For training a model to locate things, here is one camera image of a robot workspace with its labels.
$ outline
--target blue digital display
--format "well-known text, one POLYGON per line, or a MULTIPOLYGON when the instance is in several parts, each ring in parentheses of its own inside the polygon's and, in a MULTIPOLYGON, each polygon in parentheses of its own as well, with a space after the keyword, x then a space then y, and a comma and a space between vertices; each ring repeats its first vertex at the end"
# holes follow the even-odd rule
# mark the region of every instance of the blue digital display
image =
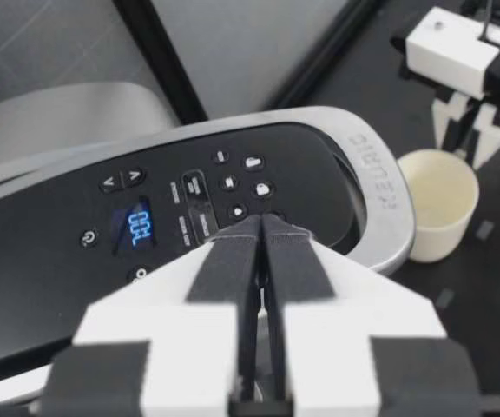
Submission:
POLYGON ((147 197, 140 197, 127 208, 114 212, 111 228, 115 236, 114 253, 128 255, 155 245, 152 210, 147 197))
POLYGON ((152 238, 152 221, 148 210, 141 210, 130 215, 128 225, 133 248, 136 248, 140 241, 152 238))

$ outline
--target silver trim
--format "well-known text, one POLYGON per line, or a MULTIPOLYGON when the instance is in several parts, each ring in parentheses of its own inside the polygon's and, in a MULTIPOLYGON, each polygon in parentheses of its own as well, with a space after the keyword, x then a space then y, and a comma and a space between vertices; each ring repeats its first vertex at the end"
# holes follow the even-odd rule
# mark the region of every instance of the silver trim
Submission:
POLYGON ((341 147, 359 180, 367 211, 362 239, 348 257, 379 273, 393 272, 406 260, 414 238, 415 218, 408 188, 395 158, 377 133, 362 119, 342 109, 276 110, 193 124, 127 142, 104 143, 0 185, 0 199, 86 165, 148 147, 282 122, 323 131, 341 147))

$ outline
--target paper cup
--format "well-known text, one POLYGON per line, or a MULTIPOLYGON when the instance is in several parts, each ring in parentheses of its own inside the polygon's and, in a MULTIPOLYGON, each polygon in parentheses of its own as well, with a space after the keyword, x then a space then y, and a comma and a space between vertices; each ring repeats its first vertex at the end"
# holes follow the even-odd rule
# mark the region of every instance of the paper cup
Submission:
POLYGON ((479 200, 473 169, 449 152, 423 149, 401 157, 416 211, 416 241, 410 259, 440 261, 462 241, 479 200))

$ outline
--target power button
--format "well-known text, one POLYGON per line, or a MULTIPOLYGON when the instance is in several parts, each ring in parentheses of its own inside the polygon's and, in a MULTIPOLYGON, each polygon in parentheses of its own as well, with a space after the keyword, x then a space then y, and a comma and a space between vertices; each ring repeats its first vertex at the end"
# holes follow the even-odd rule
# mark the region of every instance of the power button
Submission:
POLYGON ((80 237, 80 246, 83 248, 93 248, 97 244, 97 230, 91 228, 82 232, 80 237))

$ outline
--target dark table surface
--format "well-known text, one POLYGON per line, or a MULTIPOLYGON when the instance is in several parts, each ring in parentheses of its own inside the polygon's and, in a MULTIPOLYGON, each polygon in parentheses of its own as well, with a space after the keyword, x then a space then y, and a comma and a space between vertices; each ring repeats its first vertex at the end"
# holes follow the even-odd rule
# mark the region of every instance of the dark table surface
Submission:
MULTIPOLYGON (((330 105, 362 116, 396 157, 434 146, 434 92, 398 78, 400 55, 391 33, 415 10, 455 10, 457 0, 387 0, 352 47, 312 93, 310 105, 330 105)), ((451 337, 470 351, 486 393, 500 393, 500 151, 478 172, 481 198, 459 249, 447 259, 407 262, 392 278, 430 297, 451 337), (477 237, 484 222, 493 229, 477 237)))

